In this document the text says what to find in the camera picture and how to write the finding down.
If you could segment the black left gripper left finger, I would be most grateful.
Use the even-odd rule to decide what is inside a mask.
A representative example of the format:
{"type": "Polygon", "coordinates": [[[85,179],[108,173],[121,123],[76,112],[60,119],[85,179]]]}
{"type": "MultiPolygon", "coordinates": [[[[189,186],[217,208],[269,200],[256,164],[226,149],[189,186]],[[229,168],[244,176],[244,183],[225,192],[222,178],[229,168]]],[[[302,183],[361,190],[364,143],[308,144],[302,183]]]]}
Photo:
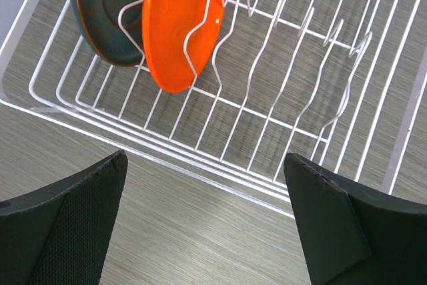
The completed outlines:
{"type": "Polygon", "coordinates": [[[125,185],[119,150],[1,202],[2,284],[98,284],[125,185]]]}

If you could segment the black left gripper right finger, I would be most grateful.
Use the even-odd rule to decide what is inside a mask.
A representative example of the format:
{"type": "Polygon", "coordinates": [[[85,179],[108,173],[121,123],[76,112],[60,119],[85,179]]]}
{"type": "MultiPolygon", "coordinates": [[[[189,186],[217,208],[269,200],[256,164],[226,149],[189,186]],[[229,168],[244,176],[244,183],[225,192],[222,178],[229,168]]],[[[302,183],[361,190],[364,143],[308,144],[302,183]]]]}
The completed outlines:
{"type": "Polygon", "coordinates": [[[426,205],[296,153],[284,175],[312,284],[426,283],[426,205]]]}

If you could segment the dark teal plate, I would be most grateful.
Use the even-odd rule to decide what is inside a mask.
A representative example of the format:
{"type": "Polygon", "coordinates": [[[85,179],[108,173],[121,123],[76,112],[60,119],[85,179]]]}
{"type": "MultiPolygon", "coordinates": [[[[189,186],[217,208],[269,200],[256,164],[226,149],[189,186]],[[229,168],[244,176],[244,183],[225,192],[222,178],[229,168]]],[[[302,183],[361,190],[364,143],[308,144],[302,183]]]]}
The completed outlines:
{"type": "Polygon", "coordinates": [[[142,5],[122,16],[122,24],[136,45],[119,27],[119,12],[134,1],[139,0],[70,0],[81,35],[98,56],[113,65],[136,65],[142,59],[142,5]]]}

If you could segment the orange plate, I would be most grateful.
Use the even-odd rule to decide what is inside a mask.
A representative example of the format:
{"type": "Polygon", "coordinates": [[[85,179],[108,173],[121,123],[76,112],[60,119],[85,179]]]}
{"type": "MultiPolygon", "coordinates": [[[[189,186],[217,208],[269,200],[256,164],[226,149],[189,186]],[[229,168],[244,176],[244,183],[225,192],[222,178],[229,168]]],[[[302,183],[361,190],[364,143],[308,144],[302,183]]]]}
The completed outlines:
{"type": "Polygon", "coordinates": [[[200,75],[216,45],[222,0],[144,0],[147,66],[164,91],[179,93],[200,75]]]}

